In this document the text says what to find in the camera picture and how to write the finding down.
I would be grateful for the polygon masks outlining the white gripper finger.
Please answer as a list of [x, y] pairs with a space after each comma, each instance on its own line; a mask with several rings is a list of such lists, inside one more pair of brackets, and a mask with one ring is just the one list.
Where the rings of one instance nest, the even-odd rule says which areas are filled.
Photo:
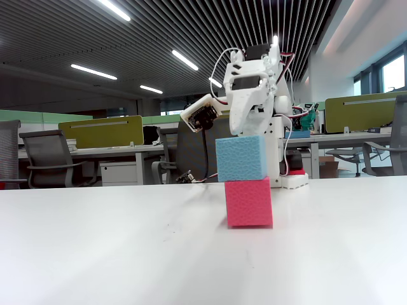
[[244, 121], [253, 105], [263, 104], [268, 97], [274, 96], [266, 83], [256, 88], [232, 90], [227, 94], [231, 98], [230, 132], [242, 133]]
[[242, 135], [262, 135], [266, 132], [274, 112], [274, 96], [263, 104], [253, 105], [245, 121]]

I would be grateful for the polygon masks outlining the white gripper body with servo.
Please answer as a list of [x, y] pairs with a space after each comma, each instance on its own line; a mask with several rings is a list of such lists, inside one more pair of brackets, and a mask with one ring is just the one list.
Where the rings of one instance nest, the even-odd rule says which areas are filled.
[[280, 79], [280, 48], [278, 44], [250, 46], [245, 52], [232, 50], [223, 79], [225, 92], [258, 87], [264, 79], [276, 94]]

